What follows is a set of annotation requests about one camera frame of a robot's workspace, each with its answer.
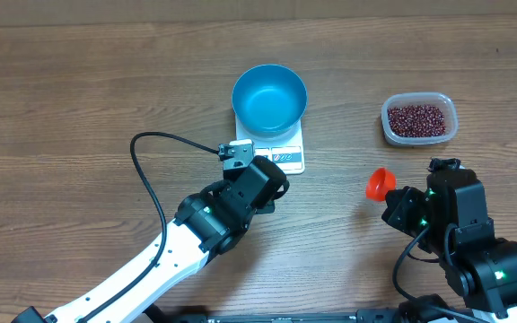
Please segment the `red scoop blue handle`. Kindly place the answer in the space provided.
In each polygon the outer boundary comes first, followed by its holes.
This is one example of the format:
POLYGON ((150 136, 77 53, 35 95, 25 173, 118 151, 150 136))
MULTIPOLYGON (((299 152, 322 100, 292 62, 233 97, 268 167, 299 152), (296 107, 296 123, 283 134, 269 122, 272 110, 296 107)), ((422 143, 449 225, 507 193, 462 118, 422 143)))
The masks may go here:
POLYGON ((394 190, 396 185, 397 179, 395 174, 386 168, 379 168, 367 182, 365 197, 372 201, 383 202, 386 194, 394 190))

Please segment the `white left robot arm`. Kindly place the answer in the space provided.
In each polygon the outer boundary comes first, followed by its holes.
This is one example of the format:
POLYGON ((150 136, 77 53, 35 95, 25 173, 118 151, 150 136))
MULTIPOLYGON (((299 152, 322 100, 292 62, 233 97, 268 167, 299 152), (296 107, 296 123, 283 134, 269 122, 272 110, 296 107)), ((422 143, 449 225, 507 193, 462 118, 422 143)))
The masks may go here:
POLYGON ((236 180, 186 197, 152 246, 85 295, 47 316, 29 307, 13 323, 131 322, 174 285, 233 249, 253 216, 273 212, 288 187, 275 163, 256 156, 236 180))

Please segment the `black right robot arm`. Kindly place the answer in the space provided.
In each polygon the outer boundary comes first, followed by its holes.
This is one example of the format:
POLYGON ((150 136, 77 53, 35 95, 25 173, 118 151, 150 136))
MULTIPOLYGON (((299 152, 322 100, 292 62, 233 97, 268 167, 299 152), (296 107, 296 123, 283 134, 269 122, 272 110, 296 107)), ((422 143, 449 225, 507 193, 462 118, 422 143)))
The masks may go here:
POLYGON ((411 237, 393 268, 391 280, 405 298, 396 322, 517 322, 517 242, 498 238, 486 192, 475 171, 458 159, 433 158, 425 190, 398 188, 395 175, 379 168, 368 181, 368 199, 383 202, 381 218, 411 237), (413 296, 398 275, 413 248, 431 254, 464 310, 440 295, 413 296))

